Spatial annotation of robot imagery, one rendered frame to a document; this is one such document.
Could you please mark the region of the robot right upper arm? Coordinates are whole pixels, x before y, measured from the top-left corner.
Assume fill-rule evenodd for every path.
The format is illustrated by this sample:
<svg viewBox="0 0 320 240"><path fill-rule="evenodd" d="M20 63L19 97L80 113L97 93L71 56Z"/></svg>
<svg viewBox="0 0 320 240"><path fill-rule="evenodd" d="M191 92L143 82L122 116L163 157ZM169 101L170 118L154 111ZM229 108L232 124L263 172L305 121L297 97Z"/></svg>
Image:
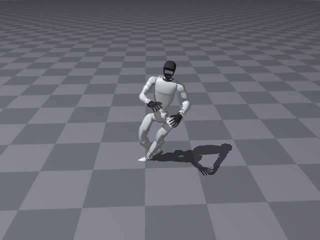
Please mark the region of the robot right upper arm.
<svg viewBox="0 0 320 240"><path fill-rule="evenodd" d="M148 97L147 93L152 88L152 85L156 84L157 79L158 77L155 77L155 76L150 77L147 83L145 84L145 86L143 87L143 90L141 93L144 93L144 95Z"/></svg>

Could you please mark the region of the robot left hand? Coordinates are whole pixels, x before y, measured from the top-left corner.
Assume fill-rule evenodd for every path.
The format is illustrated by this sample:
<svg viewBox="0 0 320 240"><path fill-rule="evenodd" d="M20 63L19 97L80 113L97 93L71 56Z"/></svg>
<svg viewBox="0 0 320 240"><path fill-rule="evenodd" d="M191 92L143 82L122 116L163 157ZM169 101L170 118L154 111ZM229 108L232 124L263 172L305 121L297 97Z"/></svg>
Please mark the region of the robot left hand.
<svg viewBox="0 0 320 240"><path fill-rule="evenodd" d="M175 123L172 125L172 127L173 127L174 125L176 125L176 126L174 126L173 128L177 127L177 126L179 125L181 119L183 118L180 113L181 113L181 112L178 112L176 115L171 115L171 116L170 116L170 117L174 117L172 120L169 121L169 122L171 122L171 121L174 120L172 123L170 123L170 125L171 125L171 124L173 124L173 123L175 122Z"/></svg>

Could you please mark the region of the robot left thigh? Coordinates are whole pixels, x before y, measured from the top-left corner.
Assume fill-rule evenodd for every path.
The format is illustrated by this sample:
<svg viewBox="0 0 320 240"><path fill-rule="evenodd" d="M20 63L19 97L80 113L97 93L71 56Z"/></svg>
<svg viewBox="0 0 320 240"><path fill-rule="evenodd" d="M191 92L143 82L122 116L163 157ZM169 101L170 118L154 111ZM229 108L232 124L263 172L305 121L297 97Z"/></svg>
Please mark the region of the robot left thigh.
<svg viewBox="0 0 320 240"><path fill-rule="evenodd" d="M172 126L173 124L171 124L173 121L169 122L170 120L172 120L173 118L167 116L165 118L165 123L163 124L163 126L158 130L156 137L155 137L155 141L158 144L161 143L161 141L164 141L164 138L168 135L168 133L172 130L172 128L175 126Z"/></svg>

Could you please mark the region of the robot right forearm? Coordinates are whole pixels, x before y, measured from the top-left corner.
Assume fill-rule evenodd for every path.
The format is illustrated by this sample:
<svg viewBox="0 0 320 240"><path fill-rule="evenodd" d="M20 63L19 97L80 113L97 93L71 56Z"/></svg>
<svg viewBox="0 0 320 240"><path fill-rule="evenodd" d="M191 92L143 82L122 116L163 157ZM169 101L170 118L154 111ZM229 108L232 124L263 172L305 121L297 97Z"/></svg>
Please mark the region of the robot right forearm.
<svg viewBox="0 0 320 240"><path fill-rule="evenodd" d="M151 101L143 92L139 95L139 98L146 106Z"/></svg>

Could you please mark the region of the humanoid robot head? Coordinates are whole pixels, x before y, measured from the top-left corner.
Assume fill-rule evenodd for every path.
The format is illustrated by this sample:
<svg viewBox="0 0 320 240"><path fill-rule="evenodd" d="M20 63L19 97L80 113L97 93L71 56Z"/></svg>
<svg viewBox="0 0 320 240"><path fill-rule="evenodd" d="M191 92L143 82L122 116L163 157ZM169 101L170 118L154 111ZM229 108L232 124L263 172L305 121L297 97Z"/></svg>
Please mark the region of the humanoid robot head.
<svg viewBox="0 0 320 240"><path fill-rule="evenodd" d="M169 73L165 73L165 70L168 70L168 71L171 71L173 72L172 74L169 74ZM166 82L171 82L172 80L170 80L174 74L176 70L176 63L174 61L167 61L165 64L164 64L164 67L163 67L163 74L164 76L162 77L165 77L165 78L162 78L164 81ZM172 78L173 79L173 78ZM174 79L173 79L174 80Z"/></svg>

